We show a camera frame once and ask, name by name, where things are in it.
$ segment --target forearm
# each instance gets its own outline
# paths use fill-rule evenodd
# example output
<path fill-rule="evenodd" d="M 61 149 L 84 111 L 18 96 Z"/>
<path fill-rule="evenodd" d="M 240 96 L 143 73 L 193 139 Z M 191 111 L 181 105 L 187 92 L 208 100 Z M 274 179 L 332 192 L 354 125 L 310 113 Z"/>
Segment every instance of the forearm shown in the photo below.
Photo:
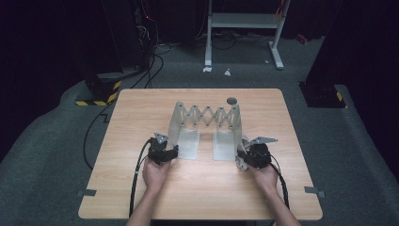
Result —
<path fill-rule="evenodd" d="M 152 211 L 155 206 L 159 191 L 146 190 L 143 198 L 138 203 L 133 214 L 130 216 L 126 226 L 149 226 L 151 223 Z"/>
<path fill-rule="evenodd" d="M 279 226 L 300 225 L 293 213 L 291 213 L 291 211 L 285 205 L 277 190 L 268 192 L 265 191 L 264 195 L 267 198 L 268 205 L 273 212 L 275 221 Z"/>

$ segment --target gray carpet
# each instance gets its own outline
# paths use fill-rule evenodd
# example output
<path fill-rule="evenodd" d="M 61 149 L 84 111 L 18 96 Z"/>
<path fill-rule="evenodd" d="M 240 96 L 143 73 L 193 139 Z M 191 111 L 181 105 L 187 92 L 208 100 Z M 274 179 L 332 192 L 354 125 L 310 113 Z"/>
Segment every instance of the gray carpet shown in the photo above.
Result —
<path fill-rule="evenodd" d="M 348 107 L 308 108 L 298 86 L 304 81 L 323 40 L 306 45 L 280 40 L 285 69 L 277 71 L 266 42 L 237 42 L 214 48 L 214 67 L 203 73 L 204 47 L 182 44 L 158 49 L 165 61 L 153 88 L 281 89 L 314 185 L 326 192 L 320 199 L 323 217 L 303 225 L 399 225 L 399 186 L 367 134 L 345 86 L 337 86 Z M 228 47 L 231 42 L 216 41 Z M 156 59 L 152 74 L 161 66 Z M 230 69 L 231 76 L 225 75 Z M 128 89 L 139 76 L 122 81 Z M 143 88 L 143 79 L 136 88 Z M 85 133 L 102 106 L 77 106 L 83 83 L 67 90 L 59 107 L 37 118 L 21 134 L 0 165 L 0 225 L 124 225 L 125 219 L 78 217 L 90 169 L 83 157 Z M 112 114 L 113 106 L 105 112 Z M 88 161 L 95 162 L 107 123 L 100 117 L 87 142 Z M 258 221 L 267 225 L 269 221 Z"/>

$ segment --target table top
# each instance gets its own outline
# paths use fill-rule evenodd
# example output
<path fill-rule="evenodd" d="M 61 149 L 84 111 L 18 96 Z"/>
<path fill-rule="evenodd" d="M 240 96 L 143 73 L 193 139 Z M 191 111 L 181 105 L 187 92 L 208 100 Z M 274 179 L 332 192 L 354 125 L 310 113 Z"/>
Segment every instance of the table top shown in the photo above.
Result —
<path fill-rule="evenodd" d="M 138 155 L 153 133 L 168 134 L 176 102 L 186 108 L 197 105 L 230 106 L 235 97 L 240 105 L 243 133 L 249 138 L 272 137 L 269 151 L 279 161 L 287 184 L 290 207 L 298 219 L 319 219 L 323 213 L 312 187 L 311 177 L 295 129 L 278 89 L 125 89 L 120 92 L 87 189 L 81 218 L 128 218 L 130 195 Z M 152 218 L 158 219 L 271 219 L 270 209 L 249 171 L 235 162 L 213 160 L 215 126 L 200 128 L 195 160 L 175 159 L 159 195 Z M 135 205 L 146 187 L 138 175 Z M 279 194 L 282 197 L 280 183 Z"/>

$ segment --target person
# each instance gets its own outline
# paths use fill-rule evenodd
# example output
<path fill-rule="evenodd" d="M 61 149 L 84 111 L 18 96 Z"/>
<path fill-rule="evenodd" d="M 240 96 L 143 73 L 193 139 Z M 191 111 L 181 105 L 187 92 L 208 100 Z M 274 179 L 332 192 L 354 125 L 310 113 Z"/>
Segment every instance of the person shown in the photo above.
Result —
<path fill-rule="evenodd" d="M 126 226 L 149 226 L 151 224 L 152 211 L 162 185 L 167 179 L 170 163 L 171 161 L 168 161 L 159 166 L 150 158 L 144 160 L 143 179 L 147 189 L 135 211 L 129 217 Z"/>
<path fill-rule="evenodd" d="M 162 163 L 159 166 L 149 158 L 146 158 L 143 168 L 143 179 L 147 189 L 135 211 L 129 217 L 126 226 L 149 226 L 151 224 L 152 211 L 158 194 L 167 178 L 169 167 L 170 161 Z M 277 191 L 278 175 L 275 170 L 271 166 L 263 169 L 248 167 L 255 177 L 256 184 L 264 194 L 277 224 L 279 226 L 300 225 Z"/>
<path fill-rule="evenodd" d="M 256 184 L 264 194 L 277 225 L 300 225 L 277 191 L 278 175 L 276 171 L 270 165 L 262 169 L 256 169 L 250 165 L 248 167 L 255 177 Z"/>

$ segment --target white metal stand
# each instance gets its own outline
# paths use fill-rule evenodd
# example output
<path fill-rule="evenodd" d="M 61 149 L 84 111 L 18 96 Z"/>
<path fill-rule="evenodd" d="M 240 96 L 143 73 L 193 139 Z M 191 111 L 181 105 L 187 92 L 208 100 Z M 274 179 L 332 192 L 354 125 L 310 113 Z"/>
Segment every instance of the white metal stand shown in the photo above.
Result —
<path fill-rule="evenodd" d="M 285 0 L 281 20 L 276 21 L 275 14 L 256 13 L 213 13 L 212 0 L 209 0 L 208 31 L 205 50 L 205 72 L 212 70 L 212 28 L 213 27 L 241 27 L 241 28 L 274 28 L 276 34 L 273 41 L 269 42 L 270 50 L 279 70 L 284 69 L 277 45 L 281 30 L 287 17 L 288 7 L 291 0 Z"/>

